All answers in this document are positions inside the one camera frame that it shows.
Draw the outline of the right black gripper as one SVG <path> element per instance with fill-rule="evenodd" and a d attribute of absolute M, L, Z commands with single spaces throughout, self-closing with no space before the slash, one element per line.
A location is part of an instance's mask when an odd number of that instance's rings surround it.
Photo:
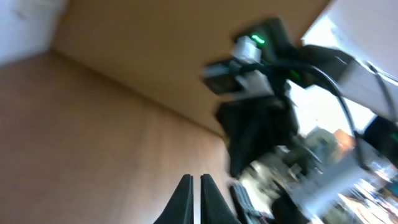
<path fill-rule="evenodd" d="M 242 171 L 276 146 L 286 146 L 298 133 L 292 101 L 286 96 L 258 96 L 222 102 L 215 117 L 229 140 L 229 174 Z"/>

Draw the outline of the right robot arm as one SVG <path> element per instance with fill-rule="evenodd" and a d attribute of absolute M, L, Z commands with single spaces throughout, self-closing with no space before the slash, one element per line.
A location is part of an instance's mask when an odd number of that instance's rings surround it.
<path fill-rule="evenodd" d="M 352 114 L 339 84 L 322 62 L 336 64 L 338 53 L 325 47 L 296 47 L 282 20 L 270 17 L 233 37 L 236 54 L 209 64 L 204 84 L 217 95 L 233 95 L 222 102 L 216 119 L 229 139 L 229 173 L 239 176 L 245 167 L 275 146 L 304 147 L 288 83 L 302 88 L 316 85 L 334 95 L 354 131 Z"/>

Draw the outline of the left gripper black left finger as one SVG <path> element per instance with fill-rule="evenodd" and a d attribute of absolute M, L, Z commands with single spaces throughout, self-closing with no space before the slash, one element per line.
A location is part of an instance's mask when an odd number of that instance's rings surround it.
<path fill-rule="evenodd" d="M 193 176 L 182 176 L 154 224 L 194 224 Z"/>

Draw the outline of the brown cardboard box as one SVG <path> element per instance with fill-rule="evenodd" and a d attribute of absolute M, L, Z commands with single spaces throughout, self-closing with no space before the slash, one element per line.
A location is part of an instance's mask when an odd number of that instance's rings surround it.
<path fill-rule="evenodd" d="M 327 1 L 70 1 L 20 16 L 1 2 L 1 222 L 153 223 L 180 179 L 228 155 L 202 65 L 277 14 L 298 41 Z"/>

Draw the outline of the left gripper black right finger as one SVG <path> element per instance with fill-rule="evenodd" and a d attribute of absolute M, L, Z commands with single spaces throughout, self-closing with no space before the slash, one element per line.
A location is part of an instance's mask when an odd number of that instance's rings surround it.
<path fill-rule="evenodd" d="M 200 180 L 201 224 L 240 224 L 241 222 L 229 209 L 212 176 L 210 174 L 203 174 Z"/>

